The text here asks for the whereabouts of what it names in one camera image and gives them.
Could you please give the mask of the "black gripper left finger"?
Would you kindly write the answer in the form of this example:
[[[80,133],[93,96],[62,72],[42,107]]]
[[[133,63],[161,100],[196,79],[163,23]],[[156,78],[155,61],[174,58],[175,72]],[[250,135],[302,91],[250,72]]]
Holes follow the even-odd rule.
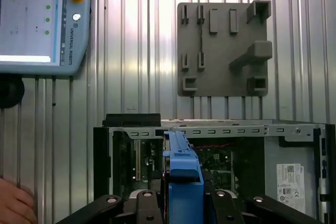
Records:
[[[104,195],[58,222],[88,223],[163,223],[156,192],[141,190],[127,200]]]

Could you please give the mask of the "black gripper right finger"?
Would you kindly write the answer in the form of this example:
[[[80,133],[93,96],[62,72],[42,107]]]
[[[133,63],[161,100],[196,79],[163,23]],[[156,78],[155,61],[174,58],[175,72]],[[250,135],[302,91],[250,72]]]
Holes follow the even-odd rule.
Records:
[[[321,223],[277,200],[254,196],[239,208],[238,198],[230,191],[209,193],[209,223]]]

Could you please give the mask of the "person's right hand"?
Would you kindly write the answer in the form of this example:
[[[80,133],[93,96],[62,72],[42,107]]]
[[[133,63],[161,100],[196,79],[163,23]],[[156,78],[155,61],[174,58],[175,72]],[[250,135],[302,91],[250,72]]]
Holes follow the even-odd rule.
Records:
[[[1,178],[1,223],[37,223],[33,193]]]

